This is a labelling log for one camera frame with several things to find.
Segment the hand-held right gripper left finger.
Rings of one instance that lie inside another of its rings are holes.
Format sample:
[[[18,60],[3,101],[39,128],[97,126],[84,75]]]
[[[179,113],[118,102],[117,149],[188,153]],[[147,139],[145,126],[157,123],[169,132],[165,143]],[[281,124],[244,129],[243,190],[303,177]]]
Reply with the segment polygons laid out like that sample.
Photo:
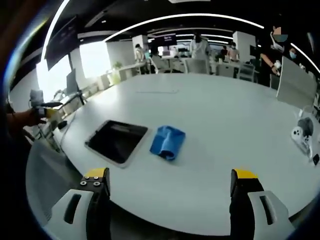
[[[52,240],[110,240],[110,170],[94,168],[52,207],[44,226]]]

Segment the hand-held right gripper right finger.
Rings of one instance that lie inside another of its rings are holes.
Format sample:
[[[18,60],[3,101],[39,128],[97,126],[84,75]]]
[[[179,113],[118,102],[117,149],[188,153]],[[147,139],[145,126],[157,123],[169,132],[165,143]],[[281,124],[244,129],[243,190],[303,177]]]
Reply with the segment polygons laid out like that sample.
[[[231,170],[229,214],[231,237],[288,237],[295,230],[287,207],[248,170]]]

